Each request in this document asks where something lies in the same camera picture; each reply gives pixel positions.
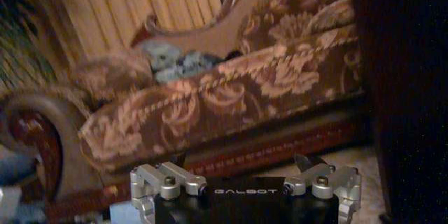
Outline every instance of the brown floral upholstery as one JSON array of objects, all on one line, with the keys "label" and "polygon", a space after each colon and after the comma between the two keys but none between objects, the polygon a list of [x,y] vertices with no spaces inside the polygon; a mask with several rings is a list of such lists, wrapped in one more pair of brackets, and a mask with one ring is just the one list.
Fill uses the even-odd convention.
[{"label": "brown floral upholstery", "polygon": [[124,98],[156,83],[150,61],[138,49],[112,52],[82,63],[72,72],[72,81],[98,101]]},{"label": "brown floral upholstery", "polygon": [[248,53],[354,22],[351,0],[260,0],[240,27],[240,50]]},{"label": "brown floral upholstery", "polygon": [[247,55],[104,106],[79,135],[116,170],[362,92],[351,0],[260,0],[240,30]]}]

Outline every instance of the sofa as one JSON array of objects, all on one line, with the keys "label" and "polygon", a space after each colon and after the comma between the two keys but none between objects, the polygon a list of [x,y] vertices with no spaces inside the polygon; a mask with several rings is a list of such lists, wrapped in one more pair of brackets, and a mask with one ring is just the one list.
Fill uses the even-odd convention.
[{"label": "sofa", "polygon": [[[234,176],[366,138],[351,0],[234,0],[228,8],[190,32],[163,31],[150,17],[128,58],[108,55],[68,83],[0,96],[0,141],[42,162],[52,221],[128,200],[135,165],[187,153],[195,174]],[[159,85],[148,41],[243,55]]]}]

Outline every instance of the silver metal bracket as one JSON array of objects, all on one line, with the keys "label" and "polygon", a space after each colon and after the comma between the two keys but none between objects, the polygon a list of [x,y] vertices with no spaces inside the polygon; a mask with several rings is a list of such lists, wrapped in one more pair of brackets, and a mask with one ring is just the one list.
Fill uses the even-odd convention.
[{"label": "silver metal bracket", "polygon": [[352,215],[360,209],[362,175],[356,168],[344,166],[339,170],[328,164],[318,164],[299,176],[284,181],[286,192],[292,196],[306,194],[312,186],[312,194],[320,199],[339,198],[339,224],[352,223]]},{"label": "silver metal bracket", "polygon": [[0,187],[0,223],[15,216],[20,196],[20,187]]},{"label": "silver metal bracket", "polygon": [[158,168],[146,164],[131,171],[131,203],[140,212],[140,220],[155,224],[155,196],[172,200],[180,195],[180,187],[194,196],[206,192],[207,181],[171,162],[164,162]]}]

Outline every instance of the bolt head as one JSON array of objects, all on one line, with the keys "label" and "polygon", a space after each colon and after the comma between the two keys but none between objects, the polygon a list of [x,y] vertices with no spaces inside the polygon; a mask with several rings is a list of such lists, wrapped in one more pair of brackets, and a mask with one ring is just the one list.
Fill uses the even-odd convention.
[{"label": "bolt head", "polygon": [[166,185],[172,186],[176,184],[176,178],[174,176],[167,176],[164,180]]},{"label": "bolt head", "polygon": [[318,176],[316,178],[316,182],[318,184],[323,185],[323,186],[328,186],[328,177],[326,176]]}]

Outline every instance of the sofa armrest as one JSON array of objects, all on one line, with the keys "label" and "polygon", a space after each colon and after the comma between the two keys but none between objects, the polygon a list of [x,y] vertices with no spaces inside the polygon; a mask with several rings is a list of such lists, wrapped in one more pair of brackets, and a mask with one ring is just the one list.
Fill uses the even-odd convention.
[{"label": "sofa armrest", "polygon": [[2,144],[42,162],[46,199],[100,188],[79,148],[78,129],[86,121],[80,109],[50,92],[22,90],[4,97],[3,114]]}]

